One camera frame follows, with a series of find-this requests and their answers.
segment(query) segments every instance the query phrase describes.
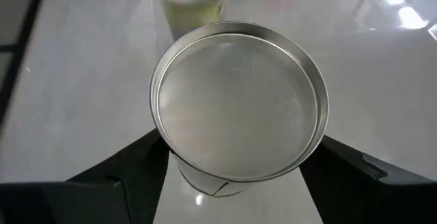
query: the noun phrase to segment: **clear glass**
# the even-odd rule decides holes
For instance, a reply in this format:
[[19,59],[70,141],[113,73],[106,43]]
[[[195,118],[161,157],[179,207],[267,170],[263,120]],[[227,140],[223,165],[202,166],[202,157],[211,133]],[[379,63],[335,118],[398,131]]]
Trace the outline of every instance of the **clear glass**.
[[223,0],[162,0],[174,40],[223,19]]

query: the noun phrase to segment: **glass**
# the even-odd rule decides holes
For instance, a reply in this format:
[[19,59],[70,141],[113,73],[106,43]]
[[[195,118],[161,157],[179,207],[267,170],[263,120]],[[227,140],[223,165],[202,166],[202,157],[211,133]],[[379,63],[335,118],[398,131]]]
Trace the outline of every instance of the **glass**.
[[162,0],[173,39],[223,19],[223,0]]

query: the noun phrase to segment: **marble countertop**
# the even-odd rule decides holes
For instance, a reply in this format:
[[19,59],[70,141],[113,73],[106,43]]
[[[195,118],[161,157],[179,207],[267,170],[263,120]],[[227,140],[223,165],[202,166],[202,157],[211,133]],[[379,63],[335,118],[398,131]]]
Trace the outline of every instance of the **marble countertop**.
[[[326,134],[437,180],[437,0],[225,0],[312,56]],[[154,128],[148,88],[171,44],[159,0],[43,0],[0,143],[0,182],[66,180]]]

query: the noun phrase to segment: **white countertop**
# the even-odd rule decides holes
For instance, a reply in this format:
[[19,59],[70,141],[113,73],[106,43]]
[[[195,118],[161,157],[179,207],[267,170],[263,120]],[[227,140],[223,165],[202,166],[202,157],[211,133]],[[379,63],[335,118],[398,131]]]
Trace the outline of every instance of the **white countertop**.
[[[312,56],[326,134],[437,180],[437,0],[226,0],[227,20]],[[66,180],[154,128],[148,88],[171,44],[158,0],[44,0],[0,144],[0,182]]]

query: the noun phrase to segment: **stainless steel cup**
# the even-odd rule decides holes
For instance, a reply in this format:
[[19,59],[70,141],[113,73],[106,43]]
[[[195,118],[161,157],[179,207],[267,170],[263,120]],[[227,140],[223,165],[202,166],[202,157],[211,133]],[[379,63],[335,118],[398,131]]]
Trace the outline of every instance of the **stainless steel cup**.
[[214,23],[176,41],[156,66],[150,104],[182,175],[215,197],[295,169],[328,121],[313,60],[251,23]]

